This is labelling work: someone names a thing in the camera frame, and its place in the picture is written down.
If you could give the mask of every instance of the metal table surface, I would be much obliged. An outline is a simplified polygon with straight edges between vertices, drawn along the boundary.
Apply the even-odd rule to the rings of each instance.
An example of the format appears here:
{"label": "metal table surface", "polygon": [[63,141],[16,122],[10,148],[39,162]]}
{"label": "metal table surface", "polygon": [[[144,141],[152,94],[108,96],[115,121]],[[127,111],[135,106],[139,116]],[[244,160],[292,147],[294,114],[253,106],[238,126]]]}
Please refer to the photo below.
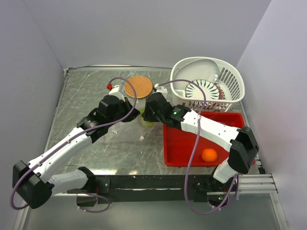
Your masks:
{"label": "metal table surface", "polygon": [[[87,116],[93,108],[98,106],[99,101],[108,94],[106,85],[111,78],[119,76],[128,79],[142,75],[148,77],[154,85],[168,81],[170,73],[171,69],[157,68],[103,69],[91,67],[68,70],[50,132],[48,149],[63,139],[81,118]],[[168,101],[172,102],[170,85],[166,87],[169,92]],[[145,99],[140,99],[136,107],[138,109],[143,108],[144,104]],[[232,112],[242,113],[247,123],[242,103],[236,103]],[[168,167],[164,164],[162,124],[157,123],[151,130],[143,133],[143,141],[138,141],[135,138],[135,133],[138,130],[132,127],[133,125],[121,127],[125,128],[126,131],[121,129],[122,132],[120,132],[118,130],[117,135],[116,131],[111,129],[109,131],[111,134],[83,149],[57,173],[71,172],[78,167],[85,166],[97,175],[185,174],[186,167]],[[192,167],[190,173],[211,174],[213,170],[214,167]],[[259,173],[257,166],[253,165],[249,173]]]}
{"label": "metal table surface", "polygon": [[[97,205],[98,209],[106,205]],[[209,211],[204,203],[198,210]],[[269,194],[243,194],[209,216],[196,215],[184,201],[119,202],[99,214],[76,208],[76,197],[53,196],[31,209],[23,230],[279,230]]]}

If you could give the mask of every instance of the orange ball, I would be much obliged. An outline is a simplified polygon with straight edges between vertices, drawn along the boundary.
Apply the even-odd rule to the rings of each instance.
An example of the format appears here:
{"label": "orange ball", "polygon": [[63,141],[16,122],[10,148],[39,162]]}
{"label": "orange ball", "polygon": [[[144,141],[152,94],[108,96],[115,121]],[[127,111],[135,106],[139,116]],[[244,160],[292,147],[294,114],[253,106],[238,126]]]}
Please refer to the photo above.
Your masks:
{"label": "orange ball", "polygon": [[204,149],[201,158],[205,162],[215,162],[217,160],[217,152],[214,149]]}

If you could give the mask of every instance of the cork mat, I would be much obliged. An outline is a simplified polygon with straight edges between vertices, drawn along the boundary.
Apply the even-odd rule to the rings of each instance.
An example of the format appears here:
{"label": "cork mat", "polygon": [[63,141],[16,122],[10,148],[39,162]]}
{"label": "cork mat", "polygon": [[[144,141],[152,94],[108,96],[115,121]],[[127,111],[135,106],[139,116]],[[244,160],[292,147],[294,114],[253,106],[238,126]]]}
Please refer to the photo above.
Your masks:
{"label": "cork mat", "polygon": [[[134,76],[128,81],[133,85],[138,99],[147,97],[153,90],[152,82],[144,76]],[[128,83],[125,84],[125,91],[130,97],[134,97],[133,90]]]}

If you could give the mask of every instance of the clear plastic bag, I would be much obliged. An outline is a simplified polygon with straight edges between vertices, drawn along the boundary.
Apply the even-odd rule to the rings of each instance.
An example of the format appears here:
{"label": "clear plastic bag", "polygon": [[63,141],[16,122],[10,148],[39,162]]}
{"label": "clear plastic bag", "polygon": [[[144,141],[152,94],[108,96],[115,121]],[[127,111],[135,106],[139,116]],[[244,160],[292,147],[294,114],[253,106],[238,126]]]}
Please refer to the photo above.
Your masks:
{"label": "clear plastic bag", "polygon": [[[144,108],[145,100],[137,100],[135,108],[140,110]],[[105,144],[116,142],[137,142],[144,139],[145,133],[153,127],[143,127],[141,115],[131,122],[118,122],[111,126],[108,133],[101,138],[101,142]]]}

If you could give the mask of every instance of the gray wall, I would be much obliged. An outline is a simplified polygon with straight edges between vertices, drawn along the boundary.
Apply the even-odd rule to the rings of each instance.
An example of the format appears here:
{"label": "gray wall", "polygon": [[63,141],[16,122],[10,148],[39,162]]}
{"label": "gray wall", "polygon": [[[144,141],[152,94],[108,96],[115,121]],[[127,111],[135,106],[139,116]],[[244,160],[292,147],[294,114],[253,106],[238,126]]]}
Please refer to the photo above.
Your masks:
{"label": "gray wall", "polygon": [[271,0],[24,0],[64,68],[173,67],[209,56],[236,65]]}
{"label": "gray wall", "polygon": [[63,70],[21,0],[0,7],[0,228],[12,229],[12,167],[44,150]]}
{"label": "gray wall", "polygon": [[273,0],[237,66],[261,159],[292,230],[306,229],[307,2]]}

